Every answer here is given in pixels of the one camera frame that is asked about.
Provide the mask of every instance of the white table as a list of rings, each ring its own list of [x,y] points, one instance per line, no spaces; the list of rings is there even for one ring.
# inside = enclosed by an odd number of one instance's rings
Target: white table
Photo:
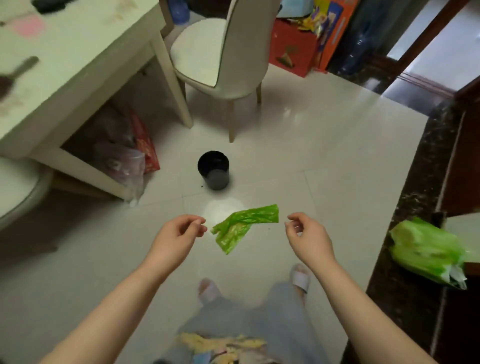
[[[1,19],[32,8],[29,0],[0,0]],[[165,20],[158,0],[77,0],[43,21],[45,29],[33,37],[0,28],[0,73],[40,58],[0,101],[0,156],[35,159],[130,200],[123,185],[60,146],[153,57],[179,117],[192,127],[160,35]]]

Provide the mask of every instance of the small black cup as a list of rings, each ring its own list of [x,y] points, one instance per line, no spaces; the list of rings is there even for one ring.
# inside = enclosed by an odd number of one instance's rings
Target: small black cup
[[[211,150],[198,160],[198,171],[212,190],[222,190],[230,181],[228,168],[230,163],[225,154]]]

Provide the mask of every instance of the forearm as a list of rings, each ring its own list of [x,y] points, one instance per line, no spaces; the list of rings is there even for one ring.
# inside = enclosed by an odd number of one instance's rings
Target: forearm
[[[138,267],[41,364],[113,363],[165,278],[146,264]]]
[[[435,363],[337,262],[318,264],[312,270],[362,363]]]

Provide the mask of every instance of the foot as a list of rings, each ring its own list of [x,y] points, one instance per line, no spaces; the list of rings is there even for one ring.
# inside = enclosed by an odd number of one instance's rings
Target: foot
[[[290,273],[290,282],[293,284],[303,304],[305,304],[305,295],[307,294],[310,283],[310,272],[307,267],[300,263],[294,265]]]
[[[221,296],[222,293],[211,279],[204,278],[198,284],[198,299],[203,306]]]

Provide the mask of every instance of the table top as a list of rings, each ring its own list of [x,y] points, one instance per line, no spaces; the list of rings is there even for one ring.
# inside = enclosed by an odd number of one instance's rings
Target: table top
[[[155,6],[158,0],[76,0],[38,15],[43,29],[34,36],[21,35],[13,23],[0,28],[0,73],[30,56],[40,59],[0,101],[0,139]],[[0,20],[31,10],[29,0],[0,0]]]

